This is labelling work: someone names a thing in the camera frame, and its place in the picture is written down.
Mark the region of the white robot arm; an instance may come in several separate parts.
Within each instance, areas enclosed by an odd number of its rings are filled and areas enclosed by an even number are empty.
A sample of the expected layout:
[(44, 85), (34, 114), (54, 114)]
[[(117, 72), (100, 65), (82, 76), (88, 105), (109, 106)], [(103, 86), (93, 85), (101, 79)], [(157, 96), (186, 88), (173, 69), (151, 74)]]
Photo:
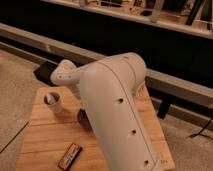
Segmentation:
[(133, 98), (145, 76), (146, 64), (136, 53), (81, 67), (63, 60), (50, 76), (56, 85), (78, 87), (110, 171), (164, 171)]

